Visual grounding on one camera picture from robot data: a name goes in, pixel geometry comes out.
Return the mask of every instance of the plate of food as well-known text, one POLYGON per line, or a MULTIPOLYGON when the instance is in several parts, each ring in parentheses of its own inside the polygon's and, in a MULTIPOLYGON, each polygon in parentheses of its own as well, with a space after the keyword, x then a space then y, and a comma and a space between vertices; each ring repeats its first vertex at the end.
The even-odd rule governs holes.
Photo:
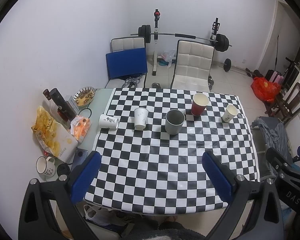
POLYGON ((74 94, 73 99, 78 107, 82 107, 89 104, 95 94, 96 90, 93 87, 84 87, 74 94))

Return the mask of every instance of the black bottle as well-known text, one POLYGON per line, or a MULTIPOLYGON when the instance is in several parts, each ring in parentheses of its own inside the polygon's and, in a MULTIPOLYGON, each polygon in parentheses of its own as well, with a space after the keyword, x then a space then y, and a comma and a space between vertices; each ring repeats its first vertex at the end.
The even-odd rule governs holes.
POLYGON ((50 97, 52 98, 53 102, 57 105, 60 112, 62 112, 70 121, 72 121, 76 117, 76 113, 71 107, 68 106, 58 89, 52 89, 50 91, 50 97))

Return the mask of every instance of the barbell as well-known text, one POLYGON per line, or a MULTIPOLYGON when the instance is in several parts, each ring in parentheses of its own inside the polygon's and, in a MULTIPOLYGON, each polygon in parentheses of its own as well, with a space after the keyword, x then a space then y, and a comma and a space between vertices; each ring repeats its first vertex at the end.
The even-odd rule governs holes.
POLYGON ((188 39, 200 39, 200 40, 205 40, 205 41, 211 41, 213 42, 212 45, 217 51, 224 52, 226 51, 229 47, 232 47, 232 45, 229 45, 229 40, 225 35, 217 33, 216 39, 206 39, 206 38, 201 38, 201 37, 196 37, 193 35, 188 35, 188 34, 181 34, 181 33, 152 33, 151 32, 151 26, 150 25, 142 25, 141 27, 138 28, 138 33, 131 34, 131 36, 139 36, 139 37, 144 37, 146 40, 146 43, 151 42, 151 35, 171 35, 175 37, 180 37, 180 38, 188 38, 188 39))

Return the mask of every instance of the black and white checkered tablecloth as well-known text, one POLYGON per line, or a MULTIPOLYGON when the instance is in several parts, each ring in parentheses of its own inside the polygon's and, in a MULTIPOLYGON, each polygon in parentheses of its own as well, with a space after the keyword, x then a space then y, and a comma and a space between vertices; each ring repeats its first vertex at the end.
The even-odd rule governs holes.
POLYGON ((196 91, 115 89, 105 114, 120 119, 117 130, 101 129, 96 150, 98 174, 85 195, 97 205, 148 214, 181 214, 218 209, 223 203, 202 167, 202 154, 213 153, 237 174, 258 179, 255 147, 237 96, 204 93, 210 103, 203 115, 190 113, 196 91), (221 116, 228 104, 239 110, 230 123, 221 116), (149 110, 143 131, 134 129, 134 109, 149 110), (166 133, 165 114, 185 109, 177 135, 166 133))

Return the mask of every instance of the white chair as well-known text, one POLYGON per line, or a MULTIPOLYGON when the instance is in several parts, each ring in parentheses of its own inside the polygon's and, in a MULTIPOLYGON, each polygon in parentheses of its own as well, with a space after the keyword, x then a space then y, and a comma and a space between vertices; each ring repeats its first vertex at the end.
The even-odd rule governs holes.
POLYGON ((196 41, 179 40, 171 89, 210 92, 208 77, 214 47, 196 41))
MULTIPOLYGON (((122 51, 127 49, 140 49, 145 47, 144 37, 123 37, 112 39, 110 43, 111 52, 122 51)), ((143 88, 145 83, 145 75, 140 79, 138 88, 143 88)), ((124 80, 119 78, 109 80, 106 88, 121 88, 124 84, 124 80)))

